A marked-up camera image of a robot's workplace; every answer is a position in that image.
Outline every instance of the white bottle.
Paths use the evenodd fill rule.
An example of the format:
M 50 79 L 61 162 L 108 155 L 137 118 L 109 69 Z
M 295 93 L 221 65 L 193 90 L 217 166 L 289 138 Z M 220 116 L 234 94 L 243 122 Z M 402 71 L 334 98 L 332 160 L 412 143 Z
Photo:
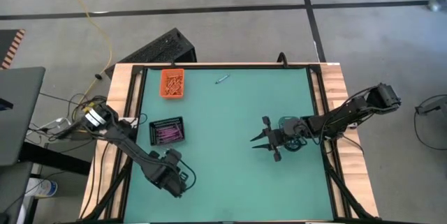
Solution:
M 57 191 L 57 183 L 47 179 L 29 178 L 25 196 L 51 197 Z

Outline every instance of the concrete floor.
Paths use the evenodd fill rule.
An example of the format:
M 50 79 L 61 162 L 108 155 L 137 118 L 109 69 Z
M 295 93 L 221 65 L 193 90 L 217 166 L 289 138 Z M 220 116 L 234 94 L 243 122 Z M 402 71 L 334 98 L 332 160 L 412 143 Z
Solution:
M 419 0 L 312 0 L 349 3 Z M 90 11 L 145 10 L 206 6 L 303 4 L 304 0 L 84 0 Z M 0 0 L 0 15 L 82 12 L 76 0 Z M 368 172 L 380 216 L 388 220 L 445 223 L 447 155 L 427 149 L 413 132 L 413 108 L 447 91 L 447 19 L 420 6 L 315 10 L 326 59 L 340 62 L 350 93 L 386 82 L 402 97 L 402 107 L 360 127 Z M 280 51 L 289 61 L 315 62 L 317 56 L 305 10 L 99 17 L 110 36 L 114 61 L 124 58 L 173 27 L 195 46 L 199 61 L 274 61 Z M 86 19 L 0 21 L 0 29 L 26 29 L 13 68 L 47 68 L 42 91 L 70 98 L 83 92 L 108 58 L 100 34 Z M 110 82 L 94 90 L 106 95 Z M 44 124 L 66 114 L 67 104 L 40 97 L 33 122 Z M 419 121 L 421 135 L 447 147 L 438 114 Z M 79 143 L 51 144 L 65 150 Z M 73 152 L 91 159 L 94 145 Z M 44 167 L 42 173 L 52 169 Z M 86 178 L 53 178 L 58 197 L 41 200 L 34 223 L 78 217 Z

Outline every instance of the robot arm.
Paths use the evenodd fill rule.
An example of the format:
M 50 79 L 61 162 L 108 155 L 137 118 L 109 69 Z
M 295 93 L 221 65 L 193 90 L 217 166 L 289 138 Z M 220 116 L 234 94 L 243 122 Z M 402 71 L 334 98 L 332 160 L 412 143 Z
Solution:
M 133 140 L 136 129 L 125 121 L 118 121 L 118 114 L 105 103 L 95 105 L 81 120 L 56 136 L 65 138 L 77 129 L 89 132 L 92 137 L 107 140 L 121 149 L 135 163 L 139 164 L 146 179 L 157 188 L 167 190 L 174 197 L 181 197 L 186 191 L 188 175 L 181 172 L 177 164 L 181 161 L 180 152 L 170 149 L 164 157 L 151 151 L 142 150 Z
M 263 117 L 267 126 L 263 132 L 252 139 L 259 140 L 268 137 L 268 144 L 253 148 L 264 148 L 274 151 L 274 160 L 280 161 L 281 155 L 277 147 L 285 146 L 289 151 L 300 148 L 300 138 L 320 137 L 320 144 L 326 137 L 332 139 L 343 133 L 351 124 L 360 125 L 373 114 L 387 114 L 397 110 L 401 104 L 393 88 L 387 84 L 379 84 L 365 90 L 367 94 L 349 98 L 342 106 L 333 109 L 324 115 L 307 116 L 286 119 L 279 129 L 272 130 L 270 119 Z M 298 148 L 291 148 L 298 143 Z

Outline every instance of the yellow cable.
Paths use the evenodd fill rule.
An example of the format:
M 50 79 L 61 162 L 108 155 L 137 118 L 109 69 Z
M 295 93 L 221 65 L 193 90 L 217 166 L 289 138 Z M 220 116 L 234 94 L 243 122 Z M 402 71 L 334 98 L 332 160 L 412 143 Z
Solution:
M 84 10 L 85 15 L 87 16 L 87 19 L 89 20 L 89 22 L 91 23 L 91 25 L 95 26 L 99 33 L 101 33 L 101 35 L 104 37 L 104 40 L 106 41 L 106 43 L 108 44 L 109 47 L 109 60 L 107 62 L 107 65 L 105 65 L 104 69 L 99 73 L 99 75 L 103 74 L 104 71 L 109 67 L 110 62 L 112 61 L 112 55 L 113 55 L 113 51 L 112 51 L 112 43 L 110 43 L 110 39 L 107 36 L 107 34 L 104 32 L 104 30 L 102 30 L 102 28 L 100 28 L 90 17 L 89 15 L 89 10 L 87 9 L 86 5 L 84 4 L 84 2 L 82 0 L 78 0 L 78 3 L 81 5 L 82 9 Z M 79 104 L 81 104 L 82 99 L 84 99 L 84 97 L 90 92 L 91 88 L 95 85 L 97 79 L 95 78 L 93 80 L 93 82 L 91 82 L 89 88 L 84 92 L 84 95 L 82 96 L 82 98 L 79 100 Z

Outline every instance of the black equipment box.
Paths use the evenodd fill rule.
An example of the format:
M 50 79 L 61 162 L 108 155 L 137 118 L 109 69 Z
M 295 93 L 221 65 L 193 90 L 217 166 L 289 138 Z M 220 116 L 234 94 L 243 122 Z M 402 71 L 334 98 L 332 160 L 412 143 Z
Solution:
M 140 48 L 117 64 L 123 63 L 197 63 L 194 46 L 177 28 L 171 29 L 146 46 Z M 112 79 L 115 65 L 105 74 Z

